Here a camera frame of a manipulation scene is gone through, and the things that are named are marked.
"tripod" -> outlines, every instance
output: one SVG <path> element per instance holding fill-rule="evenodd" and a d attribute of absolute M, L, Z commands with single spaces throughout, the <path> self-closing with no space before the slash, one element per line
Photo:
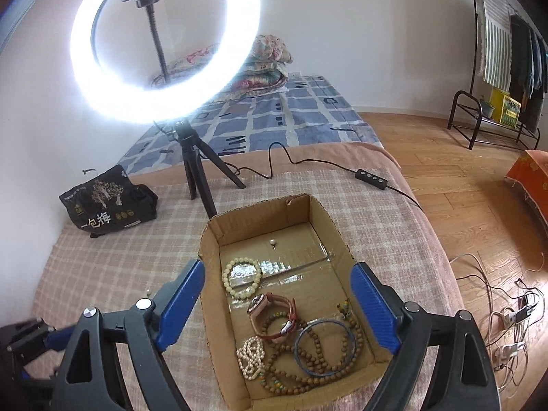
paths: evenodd
<path fill-rule="evenodd" d="M 154 3 L 157 3 L 158 1 L 160 0 L 137 0 L 136 3 L 138 8 L 146 8 L 146 14 L 147 17 L 149 17 L 150 32 L 158 54 L 160 68 L 162 68 L 164 83 L 168 85 L 171 82 L 171 79 L 165 64 L 164 51 L 162 49 L 162 44 L 160 43 L 160 37 L 158 36 L 156 19 L 154 16 Z M 202 198 L 202 203 L 205 207 L 205 212 L 211 218 L 217 214 L 217 209 L 215 208 L 215 203 L 213 202 L 213 197 L 211 195 L 211 190 L 209 189 L 209 184 L 202 166 L 199 151 L 201 151 L 211 162 L 213 162 L 213 164 L 232 182 L 234 182 L 238 188 L 245 188 L 246 186 L 234 173 L 232 173 L 232 171 L 230 171 L 226 163 L 221 160 L 217 153 L 215 153 L 209 145 L 200 139 L 198 133 L 194 128 L 192 128 L 187 119 L 175 124 L 175 132 L 177 133 L 176 140 L 183 149 L 183 163 L 185 165 L 190 199 L 196 198 L 196 188 L 198 188 L 198 192 Z"/>

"wristwatch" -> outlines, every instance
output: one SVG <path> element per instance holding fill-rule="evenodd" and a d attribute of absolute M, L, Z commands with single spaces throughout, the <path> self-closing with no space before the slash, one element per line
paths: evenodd
<path fill-rule="evenodd" d="M 280 306 L 287 307 L 287 323 L 281 328 L 281 330 L 277 334 L 272 335 L 265 335 L 259 331 L 259 326 L 257 324 L 257 318 L 259 317 L 259 314 L 268 306 L 271 306 L 272 304 L 278 304 Z M 253 331 L 258 337 L 261 337 L 263 340 L 271 340 L 273 343 L 282 343 L 286 337 L 295 329 L 297 326 L 297 308 L 295 307 L 295 299 L 288 299 L 284 296 L 275 295 L 272 292 L 268 292 L 267 294 L 260 294 L 257 295 L 253 300 L 251 300 L 251 304 L 249 305 L 247 309 L 247 315 L 249 315 L 249 319 L 251 320 L 251 326 L 253 327 Z"/>

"cardboard box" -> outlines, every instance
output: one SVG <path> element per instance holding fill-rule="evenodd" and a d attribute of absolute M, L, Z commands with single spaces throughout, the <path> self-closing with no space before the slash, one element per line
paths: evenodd
<path fill-rule="evenodd" d="M 275 249 L 270 244 L 271 239 L 276 240 Z M 231 410 L 320 406 L 352 393 L 382 376 L 386 370 L 391 355 L 378 345 L 350 288 L 353 257 L 327 211 L 313 196 L 272 199 L 213 217 L 202 235 L 199 257 L 206 267 L 201 296 L 205 331 L 220 390 Z M 244 379 L 236 349 L 254 335 L 247 316 L 250 299 L 232 299 L 221 279 L 230 260 L 243 257 L 261 262 L 263 279 L 256 295 L 273 292 L 294 298 L 299 317 L 306 321 L 340 319 L 336 305 L 350 300 L 354 314 L 365 330 L 366 342 L 349 375 L 296 396 L 274 396 L 258 379 Z M 253 269 L 248 268 L 246 273 L 246 266 L 238 267 L 241 271 L 234 269 L 235 277 L 231 277 L 231 282 L 246 283 L 253 276 Z M 275 308 L 268 308 L 261 318 L 273 312 L 276 312 Z M 273 323 L 269 332 L 278 331 L 279 325 Z M 337 363 L 344 331 L 333 324 L 316 326 L 314 331 L 320 337 L 325 360 Z M 292 333 L 286 344 L 292 344 L 297 334 L 298 331 Z M 304 336 L 301 347 L 312 352 L 313 341 Z M 265 345 L 265 351 L 265 358 L 268 358 L 271 348 Z M 304 374 L 290 354 L 281 356 L 276 367 L 291 374 Z M 287 386 L 292 385 L 290 380 L 281 380 Z"/>

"glowing white ring light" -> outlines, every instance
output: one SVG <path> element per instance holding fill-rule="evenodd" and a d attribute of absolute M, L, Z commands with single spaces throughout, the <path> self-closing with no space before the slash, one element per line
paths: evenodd
<path fill-rule="evenodd" d="M 92 108 L 114 119 L 135 123 L 174 119 L 198 109 L 240 69 L 259 27 L 260 0 L 226 0 L 225 32 L 209 64 L 185 82 L 144 90 L 105 73 L 95 61 L 91 31 L 103 1 L 83 0 L 76 14 L 70 40 L 74 74 Z"/>

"orange floral tablecloth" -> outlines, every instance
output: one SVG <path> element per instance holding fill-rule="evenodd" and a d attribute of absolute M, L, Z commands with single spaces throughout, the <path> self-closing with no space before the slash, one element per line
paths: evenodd
<path fill-rule="evenodd" d="M 525 150 L 506 178 L 521 184 L 548 225 L 548 153 Z"/>

